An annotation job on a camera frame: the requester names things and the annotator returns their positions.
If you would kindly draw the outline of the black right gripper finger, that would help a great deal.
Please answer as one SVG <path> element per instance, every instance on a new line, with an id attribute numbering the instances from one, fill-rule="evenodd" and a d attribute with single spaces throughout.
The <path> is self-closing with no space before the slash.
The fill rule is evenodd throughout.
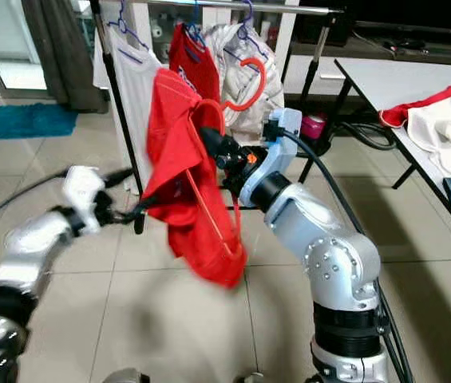
<path id="1" fill-rule="evenodd" d="M 200 128 L 200 139 L 202 139 L 204 149 L 215 163 L 229 163 L 232 154 L 235 153 L 235 149 L 233 149 L 235 139 L 215 128 Z"/>
<path id="2" fill-rule="evenodd" d="M 239 157 L 239 144 L 225 132 L 209 127 L 208 153 L 214 160 L 236 160 Z"/>

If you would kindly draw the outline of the red polo shirt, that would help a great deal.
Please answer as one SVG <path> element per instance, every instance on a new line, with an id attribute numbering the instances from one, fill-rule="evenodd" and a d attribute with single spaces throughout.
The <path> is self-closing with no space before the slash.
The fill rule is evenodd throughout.
<path id="1" fill-rule="evenodd" d="M 166 223 L 174 255 L 196 276 L 232 289 L 247 263 L 241 223 L 229 214 L 214 161 L 197 134 L 199 128 L 224 132 L 221 109 L 214 100 L 200 97 L 178 73 L 158 69 L 145 139 L 152 174 L 144 198 L 155 200 L 148 214 Z"/>

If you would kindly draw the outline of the red plastic hanger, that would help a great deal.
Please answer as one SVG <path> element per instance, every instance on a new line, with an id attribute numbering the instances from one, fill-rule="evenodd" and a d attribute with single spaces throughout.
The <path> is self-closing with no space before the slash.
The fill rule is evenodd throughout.
<path id="1" fill-rule="evenodd" d="M 244 110 L 248 110 L 255 104 L 255 102 L 258 101 L 260 96 L 264 93 L 264 89 L 267 83 L 267 75 L 266 75 L 266 69 L 265 66 L 261 61 L 258 61 L 257 58 L 246 58 L 243 59 L 239 63 L 241 66 L 251 66 L 255 67 L 255 71 L 258 73 L 258 84 L 257 88 L 255 88 L 255 91 L 251 95 L 250 98 L 248 98 L 245 102 L 240 103 L 240 105 L 237 105 L 235 102 L 226 101 L 224 105 L 222 105 L 220 102 L 204 98 L 200 99 L 200 106 L 203 107 L 212 107 L 214 109 L 213 116 L 218 118 L 218 121 L 215 125 L 213 125 L 212 132 L 220 132 L 220 134 L 225 134 L 225 123 L 223 123 L 223 116 L 222 112 L 226 109 L 235 110 L 236 112 L 243 112 Z M 235 223 L 235 237 L 237 241 L 241 241 L 241 214 L 239 213 L 239 209 L 241 208 L 241 205 L 239 204 L 239 197 L 237 196 L 236 192 L 231 193 L 231 209 L 230 211 L 233 212 L 233 223 Z"/>

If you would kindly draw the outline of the blue plastic hanger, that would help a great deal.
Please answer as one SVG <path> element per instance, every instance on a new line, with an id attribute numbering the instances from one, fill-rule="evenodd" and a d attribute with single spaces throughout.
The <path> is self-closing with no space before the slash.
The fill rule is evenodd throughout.
<path id="1" fill-rule="evenodd" d="M 119 0 L 119 3 L 117 18 L 105 23 L 113 51 L 134 62 L 135 65 L 160 66 L 160 61 L 153 54 L 151 47 L 139 38 L 126 21 L 128 7 L 125 0 Z"/>
<path id="2" fill-rule="evenodd" d="M 186 0 L 192 5 L 192 15 L 184 22 L 184 35 L 190 40 L 193 40 L 197 47 L 206 49 L 207 44 L 203 38 L 200 24 L 197 22 L 197 18 L 200 17 L 200 0 Z"/>
<path id="3" fill-rule="evenodd" d="M 250 21 L 255 13 L 253 1 L 241 1 L 247 5 L 246 14 L 241 18 L 241 21 L 220 26 L 218 41 L 220 41 L 221 51 L 239 65 L 241 65 L 241 61 L 253 59 L 263 66 L 262 69 L 254 69 L 254 71 L 266 74 L 274 63 L 273 51 L 251 26 Z"/>

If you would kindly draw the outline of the white stitched jacket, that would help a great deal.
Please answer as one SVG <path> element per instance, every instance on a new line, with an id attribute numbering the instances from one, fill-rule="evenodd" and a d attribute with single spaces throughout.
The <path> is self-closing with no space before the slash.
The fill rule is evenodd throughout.
<path id="1" fill-rule="evenodd" d="M 219 23 L 204 29 L 203 38 L 207 47 L 214 56 L 219 77 L 222 103 L 226 101 L 235 102 L 237 105 L 245 102 L 251 97 L 258 84 L 258 73 L 255 67 L 241 66 L 232 58 L 225 56 L 221 51 L 220 26 L 229 23 Z M 263 94 L 250 109 L 243 112 L 226 109 L 223 118 L 228 132 L 241 145 L 255 145 L 261 142 L 264 121 L 274 109 L 284 106 L 283 83 L 281 83 L 280 72 L 277 69 L 276 57 L 271 69 L 267 70 L 267 83 Z"/>

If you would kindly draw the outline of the red printed t-shirt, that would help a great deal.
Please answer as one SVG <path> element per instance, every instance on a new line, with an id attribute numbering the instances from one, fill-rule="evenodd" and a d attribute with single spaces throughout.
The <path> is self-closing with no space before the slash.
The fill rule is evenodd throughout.
<path id="1" fill-rule="evenodd" d="M 222 103 L 220 77 L 209 47 L 202 49 L 184 35 L 184 23 L 177 23 L 169 44 L 169 69 L 186 80 L 202 98 Z"/>

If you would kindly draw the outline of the white tank top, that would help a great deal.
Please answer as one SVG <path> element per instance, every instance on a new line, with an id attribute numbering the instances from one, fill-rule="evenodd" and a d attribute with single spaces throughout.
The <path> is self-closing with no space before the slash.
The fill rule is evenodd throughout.
<path id="1" fill-rule="evenodd" d="M 142 189 L 146 189 L 152 174 L 152 164 L 146 153 L 146 132 L 151 116 L 153 81 L 162 63 L 151 49 L 134 47 L 133 38 L 123 35 L 119 30 L 107 26 L 108 43 L 105 47 L 111 52 L 113 69 L 121 99 L 125 101 L 125 120 L 130 131 L 129 142 L 123 136 L 118 105 L 112 105 L 113 123 L 118 135 L 118 146 L 124 164 L 136 165 Z"/>

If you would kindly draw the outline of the teal floor rug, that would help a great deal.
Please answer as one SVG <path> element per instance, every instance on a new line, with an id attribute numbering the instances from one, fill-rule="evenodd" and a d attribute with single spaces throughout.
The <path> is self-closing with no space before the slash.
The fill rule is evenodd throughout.
<path id="1" fill-rule="evenodd" d="M 53 137 L 64 117 L 58 105 L 0 106 L 0 140 Z"/>

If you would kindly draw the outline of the black clothes rack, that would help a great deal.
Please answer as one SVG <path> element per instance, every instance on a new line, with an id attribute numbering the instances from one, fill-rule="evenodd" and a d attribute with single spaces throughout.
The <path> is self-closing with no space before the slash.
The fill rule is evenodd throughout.
<path id="1" fill-rule="evenodd" d="M 111 51 L 108 47 L 107 25 L 109 22 L 104 16 L 104 11 L 101 8 L 102 0 L 88 0 L 89 8 L 93 12 L 93 20 L 97 25 L 97 46 L 101 47 L 100 56 L 104 62 L 105 73 L 109 79 L 109 91 L 113 100 L 113 106 L 116 107 L 118 116 L 118 125 L 121 129 L 124 147 L 128 154 L 128 164 L 130 171 L 133 172 L 133 186 L 129 189 L 134 194 L 140 195 L 144 190 L 144 185 L 141 182 L 141 176 L 135 165 L 136 153 L 133 150 L 133 143 L 131 142 L 131 135 L 128 128 L 128 121 L 126 120 L 123 104 L 121 100 L 121 92 L 117 83 L 117 74 L 113 68 L 113 59 Z M 199 10 L 200 7 L 206 8 L 221 8 L 221 10 L 246 10 L 248 14 L 254 12 L 264 12 L 265 14 L 304 14 L 312 16 L 326 16 L 330 21 L 321 26 L 319 41 L 317 43 L 317 52 L 311 61 L 311 73 L 308 74 L 307 83 L 312 84 L 313 76 L 316 74 L 320 56 L 325 46 L 327 34 L 330 28 L 334 25 L 337 15 L 342 13 L 342 10 L 332 10 L 327 7 L 315 7 L 309 5 L 276 5 L 271 3 L 257 3 L 257 2 L 231 2 L 226 0 L 119 0 L 120 11 L 126 11 L 129 3 L 141 4 L 158 4 L 170 6 L 191 6 L 194 10 Z"/>

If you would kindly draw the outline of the robot left leg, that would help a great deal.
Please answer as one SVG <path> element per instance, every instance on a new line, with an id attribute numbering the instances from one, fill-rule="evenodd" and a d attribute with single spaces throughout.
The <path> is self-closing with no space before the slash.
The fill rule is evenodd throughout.
<path id="1" fill-rule="evenodd" d="M 109 373 L 101 383 L 151 383 L 151 378 L 138 369 L 123 368 Z"/>

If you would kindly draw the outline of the robot leg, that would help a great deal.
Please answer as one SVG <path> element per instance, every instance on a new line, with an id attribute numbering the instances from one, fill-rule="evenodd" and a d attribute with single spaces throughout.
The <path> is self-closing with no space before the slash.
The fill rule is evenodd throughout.
<path id="1" fill-rule="evenodd" d="M 261 372 L 253 372 L 237 377 L 232 383 L 266 383 L 266 380 Z"/>
<path id="2" fill-rule="evenodd" d="M 123 368 L 109 373 L 101 383 L 151 383 L 151 378 L 138 369 Z"/>

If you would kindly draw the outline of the dark grey curtain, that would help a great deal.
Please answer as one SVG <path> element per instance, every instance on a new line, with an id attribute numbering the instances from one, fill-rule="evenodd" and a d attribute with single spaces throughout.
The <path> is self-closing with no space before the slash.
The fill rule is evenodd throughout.
<path id="1" fill-rule="evenodd" d="M 20 0 L 42 63 L 46 90 L 72 112 L 106 113 L 108 102 L 93 86 L 93 58 L 74 13 L 74 0 Z"/>

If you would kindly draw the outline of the red garment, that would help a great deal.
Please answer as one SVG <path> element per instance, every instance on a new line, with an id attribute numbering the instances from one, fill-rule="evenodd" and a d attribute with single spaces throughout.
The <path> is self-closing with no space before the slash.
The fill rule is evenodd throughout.
<path id="1" fill-rule="evenodd" d="M 390 107 L 390 109 L 382 110 L 381 112 L 378 112 L 379 120 L 383 125 L 386 125 L 386 127 L 389 128 L 403 127 L 409 119 L 409 110 L 417 109 L 417 107 L 434 105 L 434 103 L 448 98 L 451 98 L 451 86 L 448 86 L 447 88 L 444 88 L 444 90 L 425 99 L 405 103 L 404 105 L 396 105 Z"/>

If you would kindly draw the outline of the robot right leg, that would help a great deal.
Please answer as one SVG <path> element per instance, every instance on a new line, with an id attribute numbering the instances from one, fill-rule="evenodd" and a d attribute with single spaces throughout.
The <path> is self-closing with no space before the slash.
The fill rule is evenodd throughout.
<path id="1" fill-rule="evenodd" d="M 266 380 L 261 372 L 253 372 L 237 377 L 232 383 L 266 383 Z"/>

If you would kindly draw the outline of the cream white garment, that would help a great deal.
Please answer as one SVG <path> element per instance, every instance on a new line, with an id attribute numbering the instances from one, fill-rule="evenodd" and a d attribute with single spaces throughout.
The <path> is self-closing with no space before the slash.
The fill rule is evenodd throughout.
<path id="1" fill-rule="evenodd" d="M 429 159 L 451 176 L 451 86 L 407 109 L 406 131 Z"/>

